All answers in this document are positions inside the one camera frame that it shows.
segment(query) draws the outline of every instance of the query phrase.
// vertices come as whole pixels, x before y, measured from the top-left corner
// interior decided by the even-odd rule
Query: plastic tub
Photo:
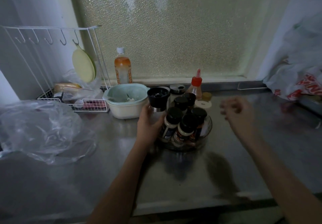
[[[104,92],[103,99],[118,119],[132,119],[140,116],[143,106],[148,102],[148,87],[138,83],[120,84]]]

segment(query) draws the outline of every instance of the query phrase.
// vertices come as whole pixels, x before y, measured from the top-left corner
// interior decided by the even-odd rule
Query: clear round tray
[[[163,141],[158,139],[156,141],[156,143],[160,147],[164,147],[164,148],[169,149],[169,150],[180,151],[180,152],[187,152],[187,151],[191,151],[191,150],[200,149],[206,144],[207,140],[205,138],[209,135],[209,133],[211,132],[211,129],[212,129],[211,117],[207,116],[205,121],[206,120],[207,120],[207,123],[208,123],[206,132],[205,132],[205,134],[203,136],[200,136],[197,141],[194,141],[194,142],[187,141],[187,142],[184,142],[183,145],[180,145],[178,147],[177,144],[175,143],[174,139],[173,139],[173,136],[172,136],[167,142],[163,142]]]

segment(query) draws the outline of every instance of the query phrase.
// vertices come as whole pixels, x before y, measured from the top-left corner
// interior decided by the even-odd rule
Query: hook
[[[20,35],[21,35],[22,39],[23,39],[23,41],[22,41],[22,42],[23,42],[23,43],[26,43],[26,40],[25,40],[25,38],[23,37],[23,35],[22,35],[22,33],[21,33],[20,29],[18,29],[18,31],[19,31],[19,33],[20,33]]]
[[[33,40],[31,40],[31,38],[30,38],[30,37],[29,37],[29,40],[30,40],[32,43],[34,43],[34,44],[38,44],[38,43],[39,43],[38,36],[36,35],[35,30],[34,30],[34,29],[32,29],[32,30],[33,30],[33,32],[34,32],[34,34],[35,34],[36,38],[37,38],[37,42],[36,42],[36,43],[34,43],[34,41],[33,41]]]
[[[50,35],[50,33],[49,33],[49,30],[48,30],[48,29],[46,29],[46,30],[47,30],[47,32],[48,32],[48,35],[50,36],[51,42],[49,42],[46,38],[44,38],[44,39],[45,39],[45,41],[46,41],[49,45],[52,45],[52,44],[54,43],[54,41],[52,40],[52,37],[51,37],[51,35]]]
[[[61,42],[64,46],[66,46],[67,41],[66,41],[66,38],[65,38],[64,33],[63,33],[63,32],[62,32],[62,36],[63,36],[63,37],[64,37],[64,39],[65,39],[65,44],[62,42],[62,40],[60,40],[60,42]]]
[[[78,40],[78,36],[77,36],[77,34],[76,34],[76,30],[74,30],[74,32],[75,32],[75,36],[76,36],[76,38],[77,38],[77,43],[74,41],[74,39],[73,39],[73,42],[75,43],[75,45],[76,45],[76,46],[78,46],[78,45],[79,45],[79,40]]]

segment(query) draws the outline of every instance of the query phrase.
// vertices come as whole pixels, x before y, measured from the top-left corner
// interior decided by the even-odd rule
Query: hand
[[[254,125],[253,106],[243,97],[233,97],[223,100],[220,113],[225,115],[230,127],[242,143],[253,141],[258,135]]]
[[[155,124],[150,123],[151,110],[150,104],[146,104],[141,111],[138,121],[138,132],[136,143],[148,148],[157,138],[161,126],[164,122],[164,116],[161,116]]]

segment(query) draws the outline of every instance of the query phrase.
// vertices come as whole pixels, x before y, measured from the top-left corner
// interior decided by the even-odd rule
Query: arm
[[[322,223],[322,204],[262,139],[254,126],[252,105],[236,97],[221,103],[221,114],[254,160],[273,198],[291,224]]]
[[[164,117],[155,124],[149,121],[149,104],[143,107],[138,121],[137,139],[111,186],[93,210],[87,224],[128,223],[143,160],[155,141]]]

